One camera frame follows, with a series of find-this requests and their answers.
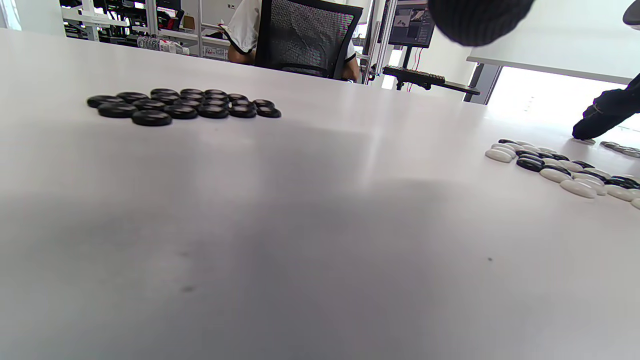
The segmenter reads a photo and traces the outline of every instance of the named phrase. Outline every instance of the black object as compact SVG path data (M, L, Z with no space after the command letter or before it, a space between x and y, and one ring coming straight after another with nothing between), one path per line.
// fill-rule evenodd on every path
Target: black object
M280 110L276 108L270 108L269 106L258 106L256 112L261 117L277 118L282 116Z
M145 100L148 99L149 96L141 93L141 92L121 92L118 95L116 95L117 97L121 98L122 100L126 101L129 104L132 104L138 100Z
M634 1L622 16L622 22L629 26L640 25L640 0Z
M620 145L618 145L616 143L608 142L608 143L603 144L603 146L606 147L607 149L613 149L614 147L620 146Z
M614 176L611 177L611 179L621 179L621 180L624 180L624 181L626 181L626 182L628 182L630 184L638 186L640 188L640 183L638 183L637 181L635 181L635 180L633 180L633 179L631 179L629 177L614 175Z
M240 99L240 100L235 100L231 102L231 107L234 106L247 106L249 108L256 108L256 105L254 103L252 103L249 100L244 100L244 99Z
M204 97L206 98L207 95L212 95L212 94L218 94L218 95L226 95L227 93L222 91L222 90L218 90L218 89L208 89L208 90L204 90Z
M576 139L596 138L640 112L640 74L624 90L608 90L593 99L582 113L582 120L573 126Z
M397 66L385 66L382 69L382 73L385 75L395 76L398 80L396 90L401 90L404 83L416 84L425 90L431 90L431 85L440 86L443 88L464 92L471 95L480 95L480 91L476 88L469 87L451 81L446 81L443 76L429 74L427 72L408 70Z
M158 110L161 111L166 106L162 101L145 99L138 100L134 102L132 105L138 108L138 110Z
M229 109L229 115L233 117L241 117L244 119L250 119L255 117L255 108L253 106L232 106Z
M198 114L200 114L201 117L206 117L209 119L224 119L225 117L229 116L229 112L227 111L227 109L213 105L201 106L198 109Z
M620 186L621 188L625 188L625 189L640 189L640 186L636 186L632 183L626 182L622 179L615 179L615 178L610 178L610 179L606 179L604 181L605 185L617 185Z
M204 94L204 98L207 100L229 101L229 97L227 94L215 94L215 93Z
M185 100L198 101L198 102L202 102L204 100L204 96L196 93L184 93L180 95L180 98Z
M228 94L229 101L248 100L246 96L242 94Z
M553 159L554 156L549 154L548 152L544 152L544 151L538 151L538 157L540 157L541 159Z
M151 95L151 99L162 101L167 105L173 105L173 103L180 98L177 95L160 93Z
M551 154L551 156L554 157L554 159L556 160L566 160L569 161L569 158L567 158L566 156L562 155L562 154Z
M198 117L198 112L186 105L168 105L164 108L164 112L177 120L193 119Z
M261 106L266 106L268 108L275 108L276 104L273 103L273 101L269 101L269 100L264 100L264 99L256 99L253 101L253 103L256 105L256 107L261 107Z
M429 11L452 41L484 46L515 29L532 4L533 0L429 0Z
M445 83L444 76L430 74L428 72L405 69L399 66L386 66L383 68L383 71L386 75L397 77L398 81L400 81L400 79L403 78L405 83L414 83L416 85L421 83L429 83L429 84Z
M537 158L539 158L538 153L537 152L533 152L533 151L529 151L529 150L516 150L516 155L518 156L522 156L522 155L531 155L531 156L535 156Z
M600 175L600 174L597 174L597 173L595 173L595 172L591 172L591 171L589 171L589 169L588 169L588 168L586 168L586 169L584 169L584 170L582 170L582 171L578 171L578 174L587 174L587 175L591 175L591 176L593 176L593 177L597 177L597 178L598 178L598 179L600 179L603 183L607 180L607 178L606 178L606 177L604 177L604 176L602 176L602 175Z
M523 154L518 159L529 159L529 160L532 160L532 161L535 161L535 162L539 163L541 166L544 166L544 164L545 164L545 162L541 158L539 158L537 156L533 156L533 155L528 155L528 154Z
M581 160L575 160L575 161L572 161L572 163L576 163L576 164L582 166L583 168L590 168L590 167L595 168L595 166L593 166L593 165L591 165L589 163L585 163L584 161L581 161Z
M204 95L202 90L199 90L199 89L182 89L182 90L180 90L180 95L186 95L186 94Z
M184 106L190 106L192 108L199 108L200 102L195 101L195 100L189 100L189 99L179 99L173 102L173 105L184 105Z
M123 102L124 102L123 99L117 96L111 96L111 95L96 95L96 96L91 96L89 99L86 100L86 104L91 108L97 108L102 104L117 104L117 103L123 103Z
M535 171L535 172L540 172L543 166L543 165L540 165L538 161L527 159L527 158L518 159L518 161L516 161L516 165L518 165L521 168L525 168L527 170Z
M137 110L137 107L125 102L102 104L98 106L98 114L104 117L113 117L117 119L131 117L131 115L133 115Z
M362 8L329 1L262 0L255 65L341 79L361 15ZM247 53L233 41L231 44L236 51Z
M134 124L142 126L166 126L173 122L169 114L157 110L138 111L133 114L131 120Z
M181 10L181 2L181 0L156 0L156 6L179 11Z
M157 88L157 89L153 89L151 90L151 95L155 95L155 94L170 94L170 95L176 95L178 96L178 92L172 89L165 89L165 88Z
M228 101L217 99L207 99L202 102L202 106L219 106L220 108L229 109Z
M563 167L559 167L559 166L557 166L557 165L553 165L553 164L545 164L545 165L543 165L543 166L542 166L542 168L551 168L551 169L553 169L553 170L557 170L557 171L560 171L560 172L561 172L561 173L563 173L563 174L566 174L566 175L571 176L571 172L569 172L569 170L567 170L567 169L565 169L565 168L563 168Z

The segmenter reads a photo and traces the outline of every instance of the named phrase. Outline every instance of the black trim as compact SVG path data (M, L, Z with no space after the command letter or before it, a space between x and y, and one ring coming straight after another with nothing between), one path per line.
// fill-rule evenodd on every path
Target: black trim
M349 61L353 60L356 58L356 53L353 53L353 55L349 56L348 58L344 59L344 63L348 63Z
M316 8L320 10L324 10L327 12L333 13L344 13L348 15L352 15L353 18L349 27L347 28L347 33L344 35L344 39L342 39L342 43L340 45L340 52L338 53L337 60L335 62L334 69L326 69L326 77L333 79L341 79L342 78L342 69L344 64L355 57L350 56L349 59L345 61L339 61L339 59L344 59L347 56L347 50L349 49L349 42L351 41L351 37L353 36L353 32L358 25L358 21L362 16L362 8L357 6L349 6L342 5L336 3L330 3L328 1L323 0L286 0L294 4L300 4L304 6L308 6L311 8ZM259 67L266 67L273 69L274 65L272 64L271 59L269 58L269 47L271 44L271 7L273 4L273 0L262 0L262 7L260 9L260 28L258 30L258 46L255 51L255 65Z
M251 54L251 52L253 51L253 49L249 49L249 51L243 51L242 49L240 49L240 47L233 41L233 39L231 38L231 36L229 35L229 32L227 32L227 30L225 28L222 28L222 32L225 34L225 36L227 37L227 40L229 40L229 42L231 43L231 46L234 47L234 49L241 53L242 55L249 55Z

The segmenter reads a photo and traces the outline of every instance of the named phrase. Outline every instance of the black go stone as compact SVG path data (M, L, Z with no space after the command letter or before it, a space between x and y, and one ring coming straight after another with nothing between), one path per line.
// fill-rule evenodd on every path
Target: black go stone
M200 94L191 94L191 93L180 94L180 98L184 100L193 100L198 102L202 102L204 100L204 96Z
M633 185L632 183L628 183L622 179L615 179L615 178L610 178L605 180L604 182L606 185L617 185L620 186L621 188L625 188L625 189L638 189L640 188L640 186L636 186Z
M151 95L151 99L162 101L167 105L173 105L173 103L180 98L177 95L172 95L172 94L155 94L155 95Z
M526 158L518 159L518 161L516 161L516 165L518 165L521 168L525 168L527 170L535 171L535 172L540 172L543 166L543 165L540 165L540 163L535 160L526 159Z
M562 172L563 174L567 174L567 175L571 176L571 172L569 172L569 170L567 170L567 169L565 169L563 167L559 167L557 165L545 164L545 165L542 166L542 168L551 168L553 170L557 170L557 171Z
M273 101L264 100L264 99L256 99L256 100L253 101L253 103L258 108L265 106L267 108L275 109L275 107L276 107L276 105L273 103Z
M556 160L566 160L569 161L569 158L567 158L566 156L562 155L562 154L551 154L551 156L554 157L554 159Z
M269 106L259 106L256 112L261 117L270 117L275 119L282 116L280 110L276 108L270 108Z
M247 106L247 107L254 108L254 109L256 108L254 103L252 103L249 100L243 100L243 99L233 101L231 103L231 107L233 107L233 106Z
M195 100L189 100L189 99L180 99L180 100L176 100L173 105L184 105L184 106L190 106L194 109L197 109L200 107L200 104L198 101Z
M229 103L224 100L207 99L202 102L202 106L219 106L220 108L229 109Z
M116 96L128 102L129 104L132 104L138 100L146 100L149 98L149 96L141 92L131 92L131 91L121 92Z
M131 116L131 121L141 126L167 126L173 122L171 116L157 110L142 110Z
M124 100L122 100L117 96L111 96L111 95L96 95L96 96L91 96L89 99L86 100L86 104L90 108L97 108L102 104L117 104L117 103L122 104L124 103Z
M227 96L229 98L229 101L248 100L247 97L242 94L228 94Z
M176 95L178 96L178 92L172 89L164 89L164 88L158 88L158 89L153 89L151 90L151 95L155 95L155 94L169 94L169 95Z
M554 156L549 154L548 152L538 151L538 156L542 159L553 159Z
M605 182L605 181L607 180L607 178L606 178L606 177L604 177L604 176L602 176L602 175L600 175L600 174L597 174L597 173L595 173L595 172L591 172L591 171L589 171L589 169L588 169L588 168L587 168L587 169L585 169L585 170L583 170L583 171L578 171L578 173L580 173L580 174L587 174L587 175L591 175L591 176L593 176L593 177L597 177L597 178L598 178L598 179L600 179L602 182Z
M98 114L104 117L113 117L116 119L124 119L131 117L134 112L138 110L137 107L127 104L126 102L114 103L114 104L102 104L98 106Z
M529 159L531 161L535 161L535 162L539 163L540 166L543 166L545 164L545 162L541 158L539 158L537 156L529 155L529 154L523 154L518 159Z
M628 183L630 183L630 184L633 184L633 185L635 185L635 186L640 187L640 183L638 183L637 181L635 181L635 180L633 180L633 179L631 179L631 178L629 178L629 177L624 177L624 176L614 175L614 176L612 176L611 178L612 178L612 179L621 179L621 180L624 180L624 181L626 181L626 182L628 182Z
M516 155L518 155L518 156L531 155L531 156L535 156L535 157L539 158L537 152L533 152L533 151L529 151L529 150L516 150Z
M164 108L164 112L178 120L194 119L198 117L198 112L194 108L186 105L168 105Z
M576 164L582 166L583 168L590 168L590 167L595 168L595 166L593 166L593 165L591 165L589 163L585 163L584 161L580 161L580 160L572 161L572 163L576 163Z
M255 108L253 106L232 106L229 109L229 115L233 117L240 117L243 119L250 119L255 117Z
M162 101L151 100L151 99L138 100L134 102L132 105L137 107L138 110L159 110L159 111L164 109L164 107L166 106L166 104L163 103Z
M226 94L204 94L204 98L207 100L229 101L229 98Z
M218 90L218 89L208 89L208 90L204 90L204 94L205 97L206 95L211 95L211 94L218 94L218 95L224 95L227 96L227 93L222 91L222 90Z
M208 119L224 119L229 116L229 112L226 108L213 105L203 105L199 107L198 114L201 117L206 117Z
M182 89L182 90L180 90L180 95L185 95L185 94L202 95L204 93L202 92L202 90L198 90L198 89Z

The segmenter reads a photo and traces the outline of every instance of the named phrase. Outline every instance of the white t-shirt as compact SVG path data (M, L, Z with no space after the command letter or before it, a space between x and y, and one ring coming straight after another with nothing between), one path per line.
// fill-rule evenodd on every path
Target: white t-shirt
M222 25L222 28L230 37L229 40L236 45L236 50L240 50L244 54L250 53L258 44L261 8L262 0L243 0L238 5L229 25ZM346 59L352 59L355 54L353 42L349 40Z

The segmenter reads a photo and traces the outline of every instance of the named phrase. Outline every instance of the desk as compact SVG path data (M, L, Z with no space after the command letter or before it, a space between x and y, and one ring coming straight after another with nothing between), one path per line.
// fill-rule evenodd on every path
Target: desk
M5 29L0 47L3 359L640 356L640 211L483 153L638 162L438 97ZM147 128L84 103L155 87L284 115Z

